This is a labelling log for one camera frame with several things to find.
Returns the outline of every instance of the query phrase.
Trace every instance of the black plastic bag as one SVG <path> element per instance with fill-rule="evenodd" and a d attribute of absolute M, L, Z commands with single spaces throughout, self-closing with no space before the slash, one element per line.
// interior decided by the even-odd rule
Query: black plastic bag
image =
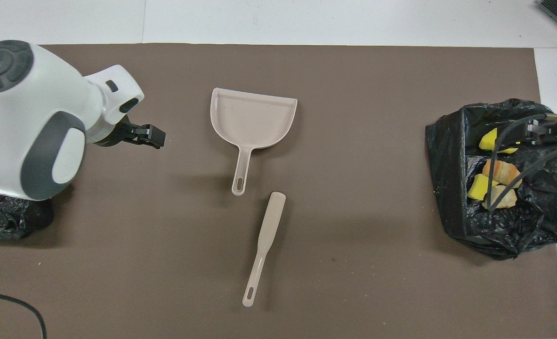
<path fill-rule="evenodd" d="M 431 180 L 444 231 L 493 259 L 516 258 L 524 251 L 557 243 L 557 159 L 522 180 L 517 205 L 488 212 L 466 196 L 490 152 L 481 150 L 485 133 L 513 120 L 552 113 L 532 101 L 466 105 L 427 126 L 425 137 Z M 517 150 L 498 159 L 523 171 L 550 150 Z"/>
<path fill-rule="evenodd" d="M 0 195 L 0 239 L 25 238 L 54 219 L 50 199 L 41 202 Z"/>

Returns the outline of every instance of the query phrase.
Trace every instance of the dustpan pan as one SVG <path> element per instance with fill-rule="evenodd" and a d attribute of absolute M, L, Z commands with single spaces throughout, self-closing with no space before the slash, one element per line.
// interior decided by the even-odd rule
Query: dustpan pan
<path fill-rule="evenodd" d="M 211 95 L 211 124 L 225 141 L 239 148 L 232 191 L 242 195 L 251 152 L 275 145 L 291 128 L 297 99 L 215 88 Z"/>

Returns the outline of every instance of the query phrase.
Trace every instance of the cable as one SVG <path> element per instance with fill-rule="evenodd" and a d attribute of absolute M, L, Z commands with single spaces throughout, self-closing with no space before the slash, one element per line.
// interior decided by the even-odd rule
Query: cable
<path fill-rule="evenodd" d="M 546 114 L 533 114 L 530 116 L 526 116 L 525 118 L 521 118 L 519 120 L 515 120 L 513 122 L 511 122 L 503 131 L 502 133 L 500 133 L 500 135 L 498 136 L 498 139 L 496 139 L 496 142 L 494 144 L 494 149 L 492 151 L 492 162 L 491 162 L 491 166 L 490 166 L 490 175 L 488 176 L 487 179 L 487 210 L 489 210 L 490 212 L 492 210 L 494 210 L 494 206 L 497 205 L 496 204 L 492 204 L 491 200 L 492 200 L 492 180 L 494 180 L 494 168 L 496 168 L 496 157 L 498 156 L 498 150 L 500 149 L 500 145 L 502 144 L 502 141 L 504 140 L 504 137 L 506 137 L 506 135 L 513 130 L 513 128 L 517 127 L 518 125 L 521 125 L 525 122 L 527 122 L 528 120 L 533 120 L 533 119 L 545 119 L 546 118 Z"/>
<path fill-rule="evenodd" d="M 22 300 L 18 300 L 18 299 L 13 298 L 13 297 L 5 296 L 4 294 L 0 294 L 0 299 L 19 304 L 19 305 L 25 307 L 26 309 L 28 309 L 29 311 L 31 311 L 33 314 L 35 314 L 35 317 L 38 318 L 38 322 L 40 322 L 40 329 L 42 331 L 42 339 L 46 339 L 46 325 L 44 324 L 44 318 L 42 317 L 40 312 L 37 309 L 35 309 L 35 307 L 29 305 L 28 303 L 26 303 Z"/>
<path fill-rule="evenodd" d="M 530 176 L 530 175 L 534 174 L 545 163 L 547 163 L 548 161 L 550 161 L 552 159 L 555 159 L 556 157 L 557 157 L 557 149 L 548 153 L 548 154 L 546 154 L 545 156 L 541 157 L 540 159 L 534 161 L 531 165 L 529 165 L 523 172 L 521 172 L 515 179 L 513 179 L 513 181 L 511 181 L 504 188 L 504 191 L 502 191 L 502 193 L 500 193 L 500 195 L 498 195 L 498 198 L 496 198 L 496 200 L 494 200 L 494 204 L 492 204 L 492 206 L 488 206 L 487 210 L 489 210 L 490 212 L 493 211 L 496 208 L 496 206 L 498 206 L 500 201 L 502 201 L 502 199 L 504 198 L 506 193 L 508 193 L 511 189 L 513 189 L 513 186 L 515 186 L 517 184 L 517 182 L 521 181 L 521 179 L 525 178 L 526 176 Z"/>

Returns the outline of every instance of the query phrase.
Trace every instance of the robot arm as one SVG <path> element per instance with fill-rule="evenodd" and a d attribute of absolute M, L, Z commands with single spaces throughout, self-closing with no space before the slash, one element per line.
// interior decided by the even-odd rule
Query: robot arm
<path fill-rule="evenodd" d="M 163 146 L 164 132 L 126 116 L 143 98 L 119 65 L 82 77 L 42 47 L 0 41 L 0 194 L 44 200 L 59 193 L 86 142 Z"/>

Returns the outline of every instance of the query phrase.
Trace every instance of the brown table mat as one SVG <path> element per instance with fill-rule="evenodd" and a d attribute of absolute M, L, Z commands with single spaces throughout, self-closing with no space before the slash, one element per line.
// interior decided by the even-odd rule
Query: brown table mat
<path fill-rule="evenodd" d="M 82 74 L 124 66 L 161 150 L 87 147 L 48 229 L 0 242 L 0 293 L 50 338 L 557 337 L 554 246 L 497 262 L 443 233 L 424 127 L 462 105 L 539 101 L 530 49 L 55 45 Z M 256 150 L 211 126 L 221 87 L 299 99 Z M 287 196 L 255 304 L 241 305 L 267 200 Z M 0 301 L 0 338 L 36 338 Z"/>

